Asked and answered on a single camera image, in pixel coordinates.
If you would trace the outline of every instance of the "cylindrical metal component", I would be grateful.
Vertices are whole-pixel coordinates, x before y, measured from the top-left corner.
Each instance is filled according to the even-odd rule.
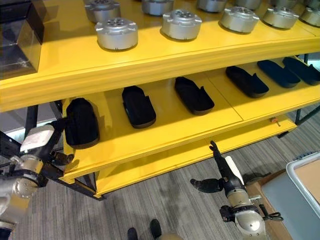
[[[226,8],[220,20],[220,24],[227,29],[239,33],[250,33],[259,21],[259,17],[251,10],[234,6]]]
[[[26,178],[20,178],[13,186],[14,193],[22,199],[31,198],[37,188],[36,183]]]
[[[30,170],[40,173],[44,163],[36,156],[25,154],[21,156],[22,162],[16,165],[15,170]]]
[[[260,7],[262,0],[236,0],[235,5],[255,10]]]
[[[228,0],[197,0],[196,7],[211,13],[219,13],[225,9]]]
[[[252,205],[248,193],[243,189],[235,189],[230,191],[226,197],[233,208],[238,208],[242,205]]]
[[[24,181],[24,183],[17,188],[20,181]],[[16,225],[27,212],[36,184],[31,180],[18,177],[0,179],[0,186],[0,223],[2,223],[0,226],[3,225],[3,222]],[[24,195],[25,192],[28,192],[26,189],[30,190],[31,193]]]
[[[304,0],[304,5],[311,9],[319,9],[320,8],[320,0]]]
[[[142,0],[141,6],[145,14],[162,16],[174,9],[174,0]]]
[[[303,14],[300,16],[300,20],[312,26],[320,27],[320,9],[312,10],[311,8],[306,7]]]
[[[173,39],[195,39],[202,20],[187,10],[177,9],[163,14],[161,32]]]
[[[234,214],[234,222],[242,233],[243,239],[268,239],[266,225],[262,216],[253,211],[240,211]]]
[[[116,17],[95,25],[98,43],[111,50],[124,50],[138,43],[138,26],[135,22]]]
[[[291,9],[276,6],[267,9],[263,16],[263,21],[276,28],[290,29],[295,25],[298,18],[299,15],[295,14]]]
[[[288,9],[292,9],[298,0],[269,0],[270,5],[275,7],[285,7]]]
[[[113,0],[92,0],[84,8],[87,18],[93,23],[121,17],[120,4]]]

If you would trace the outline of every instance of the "yellow panel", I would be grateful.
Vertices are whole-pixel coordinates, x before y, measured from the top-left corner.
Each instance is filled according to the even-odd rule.
[[[88,149],[74,150],[64,144],[64,151],[75,154],[66,166],[64,179],[76,178],[133,159],[174,148],[212,135],[217,129],[242,121],[204,73],[186,76],[199,87],[204,86],[215,103],[203,116],[188,112],[174,89],[174,79],[147,83],[140,87],[150,97],[157,114],[156,122],[144,129],[130,125],[123,107],[122,91],[116,89],[84,96],[98,118],[100,141]],[[69,104],[66,99],[63,110]]]
[[[300,20],[297,21],[296,23],[298,26],[301,26],[302,28],[304,28],[305,30],[307,30],[308,32],[314,34],[315,36],[319,37],[320,36],[320,27],[316,27],[316,26],[311,26],[308,25]]]
[[[272,59],[272,61],[284,67],[282,58]],[[225,68],[208,71],[206,74],[245,121],[289,112],[320,101],[320,85],[311,86],[301,81],[293,88],[283,88],[264,74],[256,62],[238,65],[238,67],[251,75],[257,73],[257,76],[269,87],[269,92],[260,98],[250,98],[227,77]]]
[[[264,120],[216,135],[212,139],[217,143],[220,151],[225,153],[296,127],[284,115],[278,119],[280,126]],[[210,140],[199,140],[100,170],[96,174],[97,196],[100,197],[116,189],[207,159],[212,156],[208,147]]]
[[[258,22],[251,34],[223,30],[222,13],[175,0],[175,8],[198,14],[197,39],[170,40],[160,34],[162,18],[143,14],[136,0],[119,0],[122,16],[139,27],[138,45],[128,51],[102,50],[82,0],[45,1],[45,22],[38,73],[0,82],[0,111],[192,74],[261,59],[320,51],[320,37],[296,24],[279,30]]]

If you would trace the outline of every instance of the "black shoe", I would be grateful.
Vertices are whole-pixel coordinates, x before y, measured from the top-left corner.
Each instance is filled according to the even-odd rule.
[[[128,230],[128,240],[138,240],[137,230],[134,227]]]
[[[160,223],[157,219],[153,219],[150,222],[150,230],[151,230],[151,234],[154,239],[157,239],[161,236],[161,234],[162,234],[161,226],[160,226]]]

